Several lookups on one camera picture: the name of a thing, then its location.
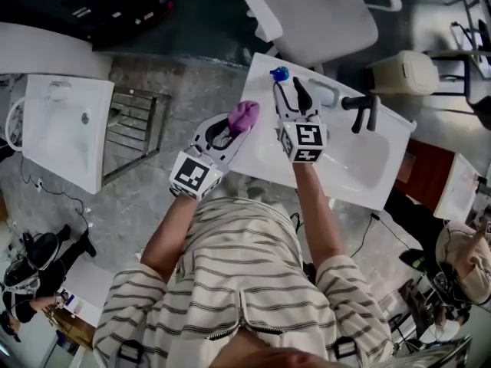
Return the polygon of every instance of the metal grate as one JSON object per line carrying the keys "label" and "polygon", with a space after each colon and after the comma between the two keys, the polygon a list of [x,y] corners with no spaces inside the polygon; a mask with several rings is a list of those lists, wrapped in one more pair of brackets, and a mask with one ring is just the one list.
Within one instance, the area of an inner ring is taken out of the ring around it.
{"label": "metal grate", "polygon": [[[120,111],[117,115],[119,120],[114,124],[108,121],[105,141],[135,152],[136,158],[129,159],[128,163],[105,174],[102,181],[103,186],[158,154],[163,136],[166,106],[170,98],[169,94],[157,94],[124,87],[114,88],[110,107]],[[163,108],[160,121],[155,121],[159,107]],[[150,148],[150,142],[155,134],[157,134],[157,142],[153,148]]]}

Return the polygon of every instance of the cable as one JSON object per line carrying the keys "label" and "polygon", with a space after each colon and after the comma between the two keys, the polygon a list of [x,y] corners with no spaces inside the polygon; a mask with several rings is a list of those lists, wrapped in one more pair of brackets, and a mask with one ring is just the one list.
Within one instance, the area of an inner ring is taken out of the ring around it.
{"label": "cable", "polygon": [[363,244],[365,243],[365,237],[367,237],[368,229],[370,229],[370,225],[371,225],[371,220],[372,219],[373,219],[373,217],[370,217],[370,222],[368,222],[367,230],[365,231],[365,233],[363,235],[363,239],[361,240],[360,247],[355,251],[355,253],[352,256],[350,256],[350,258],[353,258],[361,250],[361,248],[363,247]]}
{"label": "cable", "polygon": [[293,223],[293,217],[297,217],[297,225],[295,226],[295,233],[298,233],[298,230],[304,225],[304,222],[300,220],[300,214],[297,212],[294,212],[292,215],[290,215],[290,219],[292,220]]}
{"label": "cable", "polygon": [[397,240],[399,240],[399,241],[400,241],[402,244],[404,244],[404,245],[406,246],[406,248],[407,248],[407,249],[411,249],[411,248],[409,248],[409,246],[408,246],[408,245],[407,245],[407,244],[406,244],[404,241],[402,241],[400,238],[398,238],[394,232],[392,232],[392,229],[391,229],[391,228],[389,228],[389,227],[388,227],[388,226],[385,224],[385,222],[381,220],[381,218],[380,218],[378,215],[376,215],[376,214],[374,214],[374,213],[372,213],[371,215],[372,215],[372,217],[373,217],[373,218],[375,218],[375,219],[377,219],[378,221],[382,222],[382,225],[383,225],[383,226],[385,226],[387,229],[389,229],[389,232],[390,232],[390,233],[392,233],[392,234],[394,235],[394,237],[395,237]]}
{"label": "cable", "polygon": [[378,303],[382,302],[383,300],[385,300],[387,297],[389,297],[391,294],[393,294],[394,292],[398,291],[400,288],[399,287],[396,287],[392,292],[390,293],[387,293],[385,296],[383,296],[379,301],[377,301]]}
{"label": "cable", "polygon": [[14,116],[14,112],[17,110],[17,108],[24,103],[25,97],[19,98],[17,102],[15,102],[10,110],[8,111],[7,114],[7,120],[5,121],[5,140],[7,141],[7,144],[15,151],[22,151],[22,147],[16,146],[10,137],[12,134],[11,132],[8,131],[9,125],[10,125],[10,120],[12,119],[12,116]]}
{"label": "cable", "polygon": [[467,40],[472,44],[473,43],[473,40],[472,38],[470,37],[470,35],[467,34],[467,32],[470,33],[470,30],[468,28],[464,28],[458,21],[453,21],[451,24],[450,24],[450,27],[452,28],[461,28],[462,29],[462,32],[463,34],[467,37]]}
{"label": "cable", "polygon": [[174,198],[177,198],[177,196],[179,196],[179,194],[180,194],[180,192],[177,189],[173,188],[173,187],[169,187],[169,192],[171,194],[173,194]]}
{"label": "cable", "polygon": [[68,195],[66,192],[64,191],[61,191],[61,192],[52,192],[52,191],[48,191],[42,184],[36,184],[34,182],[34,180],[31,178],[31,175],[29,175],[28,179],[26,180],[25,177],[24,177],[24,174],[22,173],[22,165],[24,164],[24,155],[22,155],[22,158],[21,158],[21,169],[20,169],[20,172],[21,172],[21,177],[22,177],[22,181],[24,181],[25,184],[29,184],[30,182],[32,182],[32,184],[36,187],[36,188],[39,188],[41,187],[41,189],[49,194],[52,194],[54,196],[61,196],[61,195],[64,195],[66,196],[67,198],[71,199],[71,200],[74,200],[76,202],[79,202],[80,205],[81,205],[81,210],[80,209],[77,209],[75,208],[75,212],[77,214],[79,214],[80,217],[82,217],[82,219],[84,220],[85,222],[85,225],[87,226],[87,230],[89,229],[89,224],[87,222],[87,219],[85,219],[84,217],[84,210],[85,210],[85,205],[84,203],[81,201],[81,199],[79,198],[74,198],[73,196],[70,196]]}

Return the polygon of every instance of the black faucet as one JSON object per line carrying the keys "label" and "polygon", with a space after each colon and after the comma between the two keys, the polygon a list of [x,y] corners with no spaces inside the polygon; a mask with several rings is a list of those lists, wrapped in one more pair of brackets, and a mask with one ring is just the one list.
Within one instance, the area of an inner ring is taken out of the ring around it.
{"label": "black faucet", "polygon": [[363,124],[363,117],[365,109],[370,110],[370,116],[368,117],[367,130],[375,131],[377,125],[377,110],[381,100],[377,95],[366,95],[363,97],[345,97],[341,101],[341,105],[344,110],[358,109],[358,115],[354,121],[351,131],[353,133],[360,133],[361,125]]}

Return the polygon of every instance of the white container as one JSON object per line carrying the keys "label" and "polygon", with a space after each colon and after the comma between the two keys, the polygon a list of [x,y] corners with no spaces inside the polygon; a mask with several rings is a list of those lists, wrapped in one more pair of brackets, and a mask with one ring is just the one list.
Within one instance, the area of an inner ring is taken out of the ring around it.
{"label": "white container", "polygon": [[438,69],[431,58],[415,51],[401,51],[395,56],[370,64],[376,94],[430,95],[438,88]]}

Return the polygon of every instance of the black cable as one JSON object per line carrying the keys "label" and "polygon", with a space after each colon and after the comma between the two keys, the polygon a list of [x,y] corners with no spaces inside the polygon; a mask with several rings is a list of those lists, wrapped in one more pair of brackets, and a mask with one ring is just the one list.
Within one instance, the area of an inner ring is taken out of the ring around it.
{"label": "black cable", "polygon": [[80,217],[82,217],[82,219],[84,220],[85,222],[85,225],[87,226],[87,230],[89,229],[89,224],[87,222],[87,219],[85,219],[84,217],[84,210],[85,210],[85,205],[84,203],[81,201],[81,199],[79,198],[74,198],[73,196],[70,196],[68,195],[66,192],[64,191],[61,191],[61,192],[52,192],[52,191],[48,191],[42,184],[36,184],[34,182],[34,180],[31,178],[31,175],[29,175],[28,179],[26,180],[25,177],[24,177],[24,174],[22,173],[22,165],[24,164],[24,156],[22,156],[21,158],[21,177],[22,177],[22,180],[24,181],[25,184],[29,184],[30,182],[32,182],[32,184],[36,187],[36,188],[39,188],[41,187],[41,189],[49,194],[52,194],[54,196],[61,196],[61,195],[65,195],[67,198],[71,199],[71,200],[74,200],[76,202],[79,202],[80,205],[81,205],[81,210],[80,209],[77,209],[75,208],[75,212],[77,214],[79,214]]}
{"label": "black cable", "polygon": [[387,297],[389,297],[391,294],[393,294],[394,292],[398,291],[399,288],[396,287],[392,292],[390,293],[387,293],[385,296],[383,296],[380,300],[378,300],[377,302],[380,303],[381,301],[385,300]]}
{"label": "black cable", "polygon": [[177,189],[173,188],[173,187],[169,187],[169,192],[171,194],[173,194],[174,198],[177,198],[177,196],[179,196],[179,194],[180,194],[180,192]]}
{"label": "black cable", "polygon": [[363,239],[361,240],[360,248],[358,248],[356,250],[356,252],[352,256],[350,256],[350,258],[353,258],[361,250],[361,248],[363,247],[363,244],[365,243],[365,237],[367,237],[368,229],[370,229],[372,218],[373,217],[370,217],[370,222],[368,222],[367,230],[365,231],[365,234],[363,235]]}
{"label": "black cable", "polygon": [[453,21],[451,24],[450,24],[451,27],[453,28],[461,28],[462,29],[462,32],[463,34],[467,37],[467,40],[470,42],[470,44],[472,45],[473,43],[473,40],[472,38],[470,37],[470,35],[467,34],[467,32],[470,33],[470,30],[468,28],[464,28],[458,21]]}
{"label": "black cable", "polygon": [[297,212],[294,212],[292,215],[290,215],[290,219],[292,220],[293,223],[293,217],[297,217],[297,225],[295,226],[295,233],[298,233],[298,230],[304,225],[304,222],[300,221],[300,214]]}
{"label": "black cable", "polygon": [[409,248],[409,246],[404,241],[402,241],[400,238],[398,238],[394,232],[392,232],[391,228],[389,228],[387,225],[385,225],[385,222],[382,221],[380,219],[380,217],[379,217],[378,221],[382,222],[382,225],[384,225],[387,229],[389,229],[389,232],[392,233],[397,240],[399,240],[401,243],[403,243],[407,249],[411,249],[411,248]]}

